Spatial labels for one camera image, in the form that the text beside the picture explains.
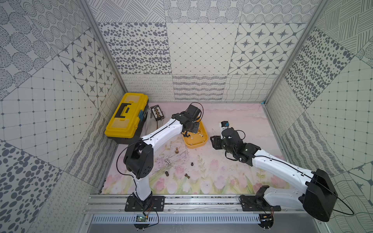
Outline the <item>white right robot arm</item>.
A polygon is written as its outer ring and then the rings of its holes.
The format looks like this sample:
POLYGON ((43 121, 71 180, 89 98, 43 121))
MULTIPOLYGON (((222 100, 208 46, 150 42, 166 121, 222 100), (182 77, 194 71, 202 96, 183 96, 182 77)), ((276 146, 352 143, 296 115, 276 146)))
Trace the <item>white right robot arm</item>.
POLYGON ((224 150, 225 154, 232 154, 232 161, 267 171, 294 188, 264 186, 256 193, 259 199, 270 206, 303 209, 322 222, 330 220, 338 194, 327 172, 303 169, 272 156, 257 145, 243 142, 239 132, 230 127, 228 121, 222 121, 219 126, 220 135, 210 138, 214 149, 224 150))

